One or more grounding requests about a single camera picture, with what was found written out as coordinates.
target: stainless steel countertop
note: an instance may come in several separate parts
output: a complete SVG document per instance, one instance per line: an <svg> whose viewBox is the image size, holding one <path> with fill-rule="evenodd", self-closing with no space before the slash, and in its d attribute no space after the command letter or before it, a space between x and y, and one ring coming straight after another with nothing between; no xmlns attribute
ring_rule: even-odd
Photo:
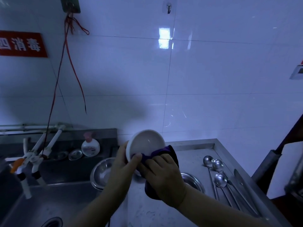
<svg viewBox="0 0 303 227"><path fill-rule="evenodd" d="M247 183L263 217L267 219L269 224L272 226L291 227L286 218L217 139L168 142L166 145L171 145L176 151L180 171L197 177L203 184L205 193L208 196L215 198L208 169L203 166L203 157L205 155L210 155L214 159L221 159L224 162L224 172L234 183L237 183L237 181L233 176L233 172L234 169L238 170ZM167 206L162 201L147 197L144 192L144 185L144 179L134 176L127 198L111 218L111 226L196 226L174 208ZM220 202L228 204L221 189L217 189Z"/></svg>

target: hand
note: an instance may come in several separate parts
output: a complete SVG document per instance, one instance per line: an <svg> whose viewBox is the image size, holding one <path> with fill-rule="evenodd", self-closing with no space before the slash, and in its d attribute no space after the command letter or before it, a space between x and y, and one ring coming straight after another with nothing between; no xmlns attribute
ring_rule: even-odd
<svg viewBox="0 0 303 227"><path fill-rule="evenodd" d="M132 157L131 161L126 164L125 150L127 142L120 146L117 156L111 167L111 173L108 182L102 193L112 195L116 202L120 205L131 185L132 175L142 159L142 154L136 154Z"/></svg>
<svg viewBox="0 0 303 227"><path fill-rule="evenodd" d="M167 205L178 208L186 195L186 186L180 170L169 154L146 160L146 168L138 165L142 176L150 183L159 198Z"/></svg>

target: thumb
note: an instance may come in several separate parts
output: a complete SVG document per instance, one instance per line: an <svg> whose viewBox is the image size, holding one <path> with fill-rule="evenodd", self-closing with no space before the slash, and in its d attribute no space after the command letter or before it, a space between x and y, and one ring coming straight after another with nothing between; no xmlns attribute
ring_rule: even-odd
<svg viewBox="0 0 303 227"><path fill-rule="evenodd" d="M141 159L142 159L142 154L141 153L135 154L131 158L129 163L126 164L126 166L125 166L125 169L127 170L127 172L133 173L134 170L137 168L138 164L141 162Z"/></svg>

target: sink drain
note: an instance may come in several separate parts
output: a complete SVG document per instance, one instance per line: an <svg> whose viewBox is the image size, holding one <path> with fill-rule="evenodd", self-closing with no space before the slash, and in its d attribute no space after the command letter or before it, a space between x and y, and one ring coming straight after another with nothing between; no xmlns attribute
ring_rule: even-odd
<svg viewBox="0 0 303 227"><path fill-rule="evenodd" d="M63 221L60 217L48 219L41 227L62 227Z"/></svg>
<svg viewBox="0 0 303 227"><path fill-rule="evenodd" d="M201 191L202 193L205 193L204 187L202 186L202 184L200 183L200 181L195 178L193 175L191 174L187 174L187 173L181 173L183 181L190 185L191 187Z"/></svg>

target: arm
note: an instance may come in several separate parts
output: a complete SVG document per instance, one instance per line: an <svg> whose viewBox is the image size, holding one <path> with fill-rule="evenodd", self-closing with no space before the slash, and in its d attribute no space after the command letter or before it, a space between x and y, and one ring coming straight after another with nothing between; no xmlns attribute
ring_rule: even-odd
<svg viewBox="0 0 303 227"><path fill-rule="evenodd" d="M180 170L168 154L146 160L146 168L138 168L159 198L167 205L176 208L198 226L242 227L267 224L241 211L223 205L200 191L184 183Z"/></svg>
<svg viewBox="0 0 303 227"><path fill-rule="evenodd" d="M127 142L120 146L108 182L100 196L77 214L68 227L105 226L119 208L129 190L132 175L142 159L142 155L138 154L126 164L126 146Z"/></svg>

